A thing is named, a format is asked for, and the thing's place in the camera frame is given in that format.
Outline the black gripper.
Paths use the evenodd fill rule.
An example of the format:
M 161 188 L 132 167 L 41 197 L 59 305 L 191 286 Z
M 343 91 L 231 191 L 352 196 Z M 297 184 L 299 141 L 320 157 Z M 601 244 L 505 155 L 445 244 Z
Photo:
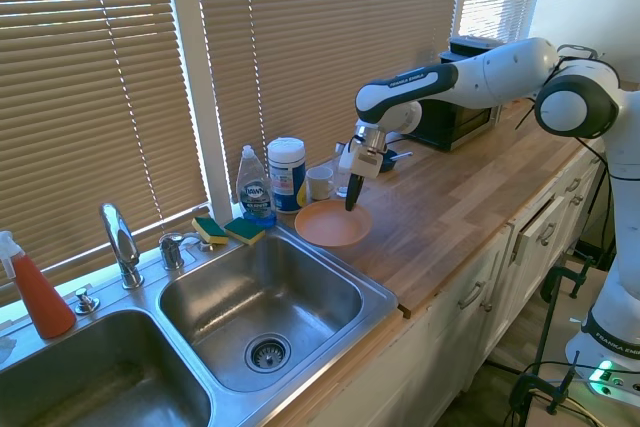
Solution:
M 362 187 L 365 177 L 361 175 L 351 174 L 349 179 L 349 190 L 345 199 L 345 209 L 351 212 L 355 205 L 360 205 L 362 198 Z

